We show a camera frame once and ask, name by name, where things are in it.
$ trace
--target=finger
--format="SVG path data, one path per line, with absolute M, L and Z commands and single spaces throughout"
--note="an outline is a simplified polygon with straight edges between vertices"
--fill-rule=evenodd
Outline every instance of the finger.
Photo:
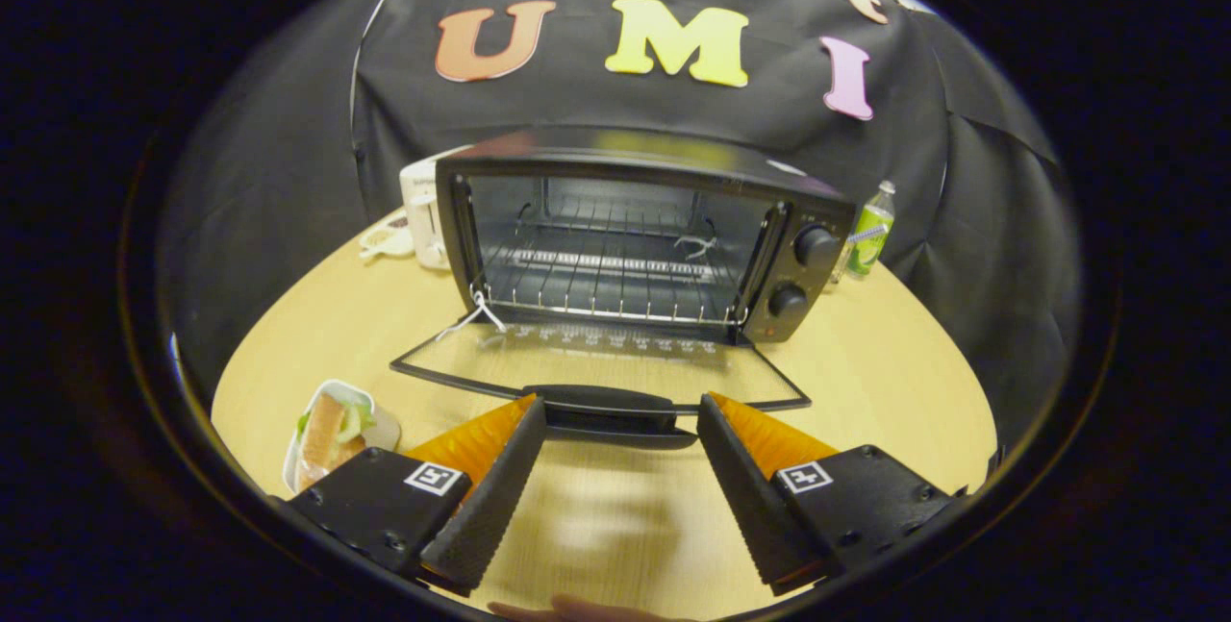
M 487 610 L 513 622 L 567 622 L 554 610 L 528 610 L 503 602 L 489 602 Z
M 599 605 L 567 594 L 551 596 L 551 607 L 567 622 L 670 622 L 644 610 Z

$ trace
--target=cucumber slice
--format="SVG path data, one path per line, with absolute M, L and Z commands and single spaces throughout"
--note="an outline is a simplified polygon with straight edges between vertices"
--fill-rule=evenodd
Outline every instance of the cucumber slice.
M 359 418 L 359 409 L 348 405 L 342 415 L 342 429 L 337 431 L 337 443 L 343 445 L 363 431 L 363 421 Z
M 374 427 L 377 419 L 372 415 L 372 409 L 367 404 L 357 405 L 359 409 L 359 431 L 367 430 L 368 427 Z

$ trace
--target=pink letter i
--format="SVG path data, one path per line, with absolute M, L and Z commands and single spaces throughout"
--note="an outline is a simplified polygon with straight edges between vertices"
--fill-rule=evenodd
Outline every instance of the pink letter i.
M 821 44 L 830 50 L 833 62 L 833 83 L 825 94 L 825 105 L 858 119 L 872 119 L 872 106 L 863 90 L 863 63 L 872 58 L 851 43 L 828 36 L 821 36 Z

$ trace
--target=plastic bottle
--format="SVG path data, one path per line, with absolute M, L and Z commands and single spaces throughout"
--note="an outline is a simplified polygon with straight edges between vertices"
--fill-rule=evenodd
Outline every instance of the plastic bottle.
M 880 191 L 872 197 L 872 201 L 867 202 L 863 213 L 859 214 L 859 222 L 854 227 L 856 233 L 863 233 L 876 225 L 884 225 L 886 232 L 854 245 L 851 251 L 851 261 L 847 262 L 847 270 L 856 278 L 863 278 L 872 271 L 872 266 L 880 257 L 881 248 L 885 246 L 885 239 L 889 238 L 888 230 L 894 225 L 894 192 L 896 192 L 894 184 L 889 180 L 883 181 Z

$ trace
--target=oven control knob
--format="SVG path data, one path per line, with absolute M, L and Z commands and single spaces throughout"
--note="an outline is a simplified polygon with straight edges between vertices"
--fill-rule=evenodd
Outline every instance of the oven control knob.
M 769 314 L 785 319 L 799 319 L 808 313 L 808 293 L 794 283 L 778 286 L 769 296 Z
M 833 264 L 842 244 L 821 225 L 808 225 L 795 236 L 795 259 L 809 269 Z

